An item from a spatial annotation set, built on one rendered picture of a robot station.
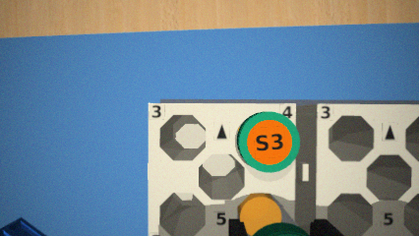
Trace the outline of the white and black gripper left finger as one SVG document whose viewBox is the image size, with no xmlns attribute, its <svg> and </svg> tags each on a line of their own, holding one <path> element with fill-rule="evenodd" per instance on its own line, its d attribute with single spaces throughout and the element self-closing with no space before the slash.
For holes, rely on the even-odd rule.
<svg viewBox="0 0 419 236">
<path fill-rule="evenodd" d="M 248 236 L 244 221 L 240 221 L 240 219 L 229 219 L 228 236 Z"/>
</svg>

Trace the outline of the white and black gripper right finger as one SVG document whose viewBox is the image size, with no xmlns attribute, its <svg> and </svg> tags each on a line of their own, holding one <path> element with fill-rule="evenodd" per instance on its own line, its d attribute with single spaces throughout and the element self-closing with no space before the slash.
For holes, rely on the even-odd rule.
<svg viewBox="0 0 419 236">
<path fill-rule="evenodd" d="M 310 236 L 344 236 L 326 219 L 315 219 L 310 224 Z"/>
</svg>

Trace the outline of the blue table mat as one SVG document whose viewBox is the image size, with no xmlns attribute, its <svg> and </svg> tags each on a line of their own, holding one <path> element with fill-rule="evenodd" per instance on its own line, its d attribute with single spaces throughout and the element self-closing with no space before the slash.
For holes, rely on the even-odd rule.
<svg viewBox="0 0 419 236">
<path fill-rule="evenodd" d="M 161 99 L 419 100 L 419 23 L 0 38 L 0 228 L 148 236 Z"/>
</svg>

